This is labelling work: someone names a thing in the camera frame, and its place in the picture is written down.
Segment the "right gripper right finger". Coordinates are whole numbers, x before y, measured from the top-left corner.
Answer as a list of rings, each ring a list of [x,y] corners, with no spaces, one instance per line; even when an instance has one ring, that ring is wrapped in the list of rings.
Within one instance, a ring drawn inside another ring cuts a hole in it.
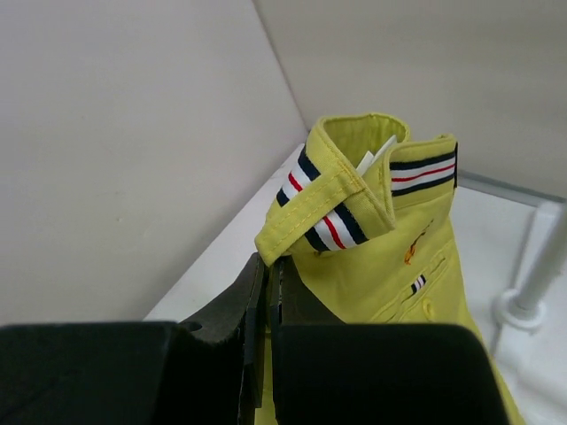
[[[466,328],[347,324],[273,266],[273,400],[280,424],[506,424],[493,370]]]

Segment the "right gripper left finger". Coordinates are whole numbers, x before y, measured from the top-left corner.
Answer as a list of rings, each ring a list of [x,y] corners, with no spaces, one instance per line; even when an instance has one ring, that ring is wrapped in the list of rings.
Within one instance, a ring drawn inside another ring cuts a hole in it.
[[[180,321],[1,329],[4,424],[251,424],[262,400],[266,269]]]

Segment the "yellow trousers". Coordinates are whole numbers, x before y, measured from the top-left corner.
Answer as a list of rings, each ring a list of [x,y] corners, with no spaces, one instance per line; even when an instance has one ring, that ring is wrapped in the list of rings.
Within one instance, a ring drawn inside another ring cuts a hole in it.
[[[307,289],[344,323],[455,325],[485,350],[450,220],[457,151],[454,136],[415,141],[406,123],[387,114],[318,120],[268,210],[258,253],[269,267],[291,259]],[[506,424],[522,423],[488,360]],[[266,361],[255,420],[280,424],[271,330]]]

